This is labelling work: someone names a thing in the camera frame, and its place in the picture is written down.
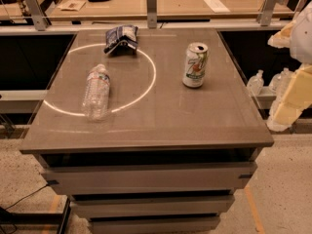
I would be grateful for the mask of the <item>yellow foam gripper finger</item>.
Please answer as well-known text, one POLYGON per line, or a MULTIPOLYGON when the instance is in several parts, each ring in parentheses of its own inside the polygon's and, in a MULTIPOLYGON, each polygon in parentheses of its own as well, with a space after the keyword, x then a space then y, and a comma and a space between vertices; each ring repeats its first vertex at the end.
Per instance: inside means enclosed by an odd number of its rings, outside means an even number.
POLYGON ((274 48, 290 48, 292 45, 292 33, 295 21, 291 21, 285 25, 280 31, 272 35, 267 44, 274 48))
POLYGON ((312 65, 303 63, 293 74, 285 77, 273 101, 267 127, 274 132, 289 128, 312 105, 312 65))

